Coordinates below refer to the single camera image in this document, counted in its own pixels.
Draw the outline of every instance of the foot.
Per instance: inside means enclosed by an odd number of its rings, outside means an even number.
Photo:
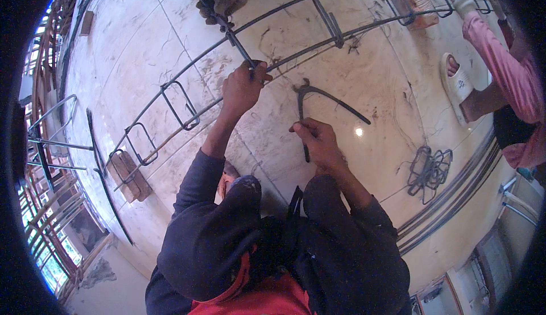
[[[235,167],[233,167],[231,162],[227,160],[226,160],[226,163],[224,163],[224,173],[232,177],[233,179],[236,179],[241,176],[239,172],[235,169]],[[231,189],[231,183],[228,183],[226,185],[226,193],[228,193],[229,189]]]
[[[447,77],[453,77],[455,73],[457,73],[460,67],[461,67],[460,64],[457,63],[457,61],[452,55],[449,55],[447,57],[447,63],[446,63]],[[461,108],[461,111],[462,111],[462,115],[464,116],[465,121],[467,123],[473,122],[479,118],[479,117],[475,117],[473,113],[473,106],[474,106],[474,102],[472,99],[472,93],[465,100],[463,100],[461,104],[459,104],[459,107]]]

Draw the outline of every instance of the pink sleeve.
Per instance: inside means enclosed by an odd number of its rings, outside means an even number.
[[[477,11],[467,14],[462,35],[479,53],[517,117],[527,123],[541,121],[541,88],[530,66],[510,55]]]

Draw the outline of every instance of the man's right hand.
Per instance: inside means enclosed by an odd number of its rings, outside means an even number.
[[[309,156],[323,174],[336,175],[348,169],[331,125],[312,118],[298,121],[288,130],[296,133],[309,149]]]

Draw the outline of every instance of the pink shirt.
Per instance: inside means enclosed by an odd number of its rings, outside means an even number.
[[[527,50],[518,56],[521,60],[516,60],[511,53],[521,48],[515,49],[514,46],[508,52],[477,11],[467,14],[462,35],[475,47],[516,116],[537,125],[527,143],[508,146],[502,150],[502,155],[512,168],[532,168],[545,162],[544,99],[531,53]]]

